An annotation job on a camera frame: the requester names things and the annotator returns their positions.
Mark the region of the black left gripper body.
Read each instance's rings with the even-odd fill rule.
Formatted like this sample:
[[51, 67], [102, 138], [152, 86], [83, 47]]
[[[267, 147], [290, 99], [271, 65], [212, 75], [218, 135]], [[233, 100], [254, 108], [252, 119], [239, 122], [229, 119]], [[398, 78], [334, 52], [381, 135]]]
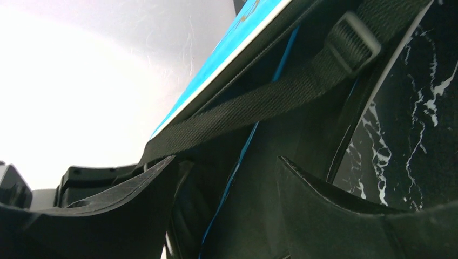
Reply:
[[132, 178], [135, 167], [71, 166], [56, 188], [31, 190], [14, 165], [2, 162], [1, 204], [23, 209], [65, 208]]

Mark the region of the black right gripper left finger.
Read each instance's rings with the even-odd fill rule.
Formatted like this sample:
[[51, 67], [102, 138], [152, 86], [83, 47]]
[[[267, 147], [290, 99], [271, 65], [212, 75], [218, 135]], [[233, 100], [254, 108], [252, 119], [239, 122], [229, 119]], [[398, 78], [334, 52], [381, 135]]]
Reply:
[[176, 159], [68, 207], [1, 204], [1, 258], [160, 258], [176, 192]]

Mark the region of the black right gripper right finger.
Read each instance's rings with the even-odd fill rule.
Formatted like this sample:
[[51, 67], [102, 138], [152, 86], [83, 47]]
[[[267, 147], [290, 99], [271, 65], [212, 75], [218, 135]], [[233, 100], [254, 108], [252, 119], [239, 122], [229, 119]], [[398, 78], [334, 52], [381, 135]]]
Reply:
[[369, 202], [278, 157], [292, 258], [457, 258], [457, 202], [404, 212]]

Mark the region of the blue racket cover bag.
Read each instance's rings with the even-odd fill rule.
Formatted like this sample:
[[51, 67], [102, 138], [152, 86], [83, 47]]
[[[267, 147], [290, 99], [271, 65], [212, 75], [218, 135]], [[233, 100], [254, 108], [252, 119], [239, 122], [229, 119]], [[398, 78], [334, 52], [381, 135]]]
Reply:
[[[225, 133], [265, 121], [320, 98], [343, 81], [357, 76], [381, 55], [385, 45], [429, 6], [428, 1], [363, 1], [345, 12], [330, 29], [325, 46], [311, 60], [279, 80], [226, 101], [178, 124], [165, 127], [146, 145], [142, 166], [190, 151]], [[288, 250], [278, 186], [271, 203], [274, 222], [269, 224], [264, 246], [236, 241], [229, 258], [262, 258], [272, 249], [274, 258], [292, 258]]]

